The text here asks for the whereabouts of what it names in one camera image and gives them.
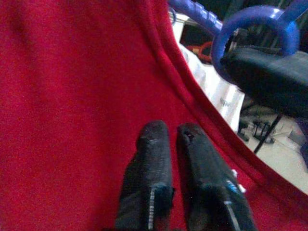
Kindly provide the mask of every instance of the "red cloth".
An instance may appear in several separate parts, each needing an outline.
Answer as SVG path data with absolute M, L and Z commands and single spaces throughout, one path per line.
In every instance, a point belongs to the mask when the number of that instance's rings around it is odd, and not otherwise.
M 261 231 L 307 230 L 308 197 L 231 131 L 194 81 L 164 0 L 0 4 L 1 230 L 114 224 L 141 127 L 171 136 L 171 227 L 184 228 L 176 127 L 198 122 L 240 183 Z

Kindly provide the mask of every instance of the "floor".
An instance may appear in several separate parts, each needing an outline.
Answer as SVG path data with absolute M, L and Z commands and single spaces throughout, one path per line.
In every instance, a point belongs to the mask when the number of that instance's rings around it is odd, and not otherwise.
M 262 119 L 272 122 L 275 116 L 263 116 Z M 288 138 L 293 129 L 298 129 L 296 122 L 283 117 L 273 133 L 274 144 L 264 144 L 257 156 L 294 186 L 308 194 L 308 170 L 300 155 L 300 146 Z M 245 144 L 253 151 L 259 141 L 253 137 L 252 129 L 246 129 L 245 134 L 250 138 Z

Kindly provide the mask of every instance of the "blue handle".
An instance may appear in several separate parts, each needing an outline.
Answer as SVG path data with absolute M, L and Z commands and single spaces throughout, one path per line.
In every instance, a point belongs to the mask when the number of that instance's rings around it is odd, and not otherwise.
M 191 0 L 169 0 L 169 5 L 184 13 L 214 36 L 212 45 L 212 62 L 217 72 L 227 81 L 232 82 L 228 73 L 220 64 L 226 44 L 234 30 L 255 24 L 267 25 L 277 31 L 282 44 L 282 54 L 292 55 L 298 50 L 299 30 L 294 20 L 308 8 L 308 0 L 294 0 L 283 11 L 271 6 L 254 6 L 232 15 L 224 24 L 212 12 Z

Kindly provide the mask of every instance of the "black cushion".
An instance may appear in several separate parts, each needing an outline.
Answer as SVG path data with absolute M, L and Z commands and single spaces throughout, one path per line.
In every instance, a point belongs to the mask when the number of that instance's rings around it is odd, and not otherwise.
M 221 63 L 258 104 L 291 117 L 308 118 L 308 54 L 281 56 L 277 49 L 237 48 Z

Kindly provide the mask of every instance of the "black seat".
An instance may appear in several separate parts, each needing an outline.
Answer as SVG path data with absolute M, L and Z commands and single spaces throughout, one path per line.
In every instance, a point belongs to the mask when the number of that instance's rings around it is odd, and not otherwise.
M 308 118 L 308 54 L 298 51 L 283 57 L 276 53 L 242 47 L 227 53 L 221 63 L 258 104 L 294 118 Z

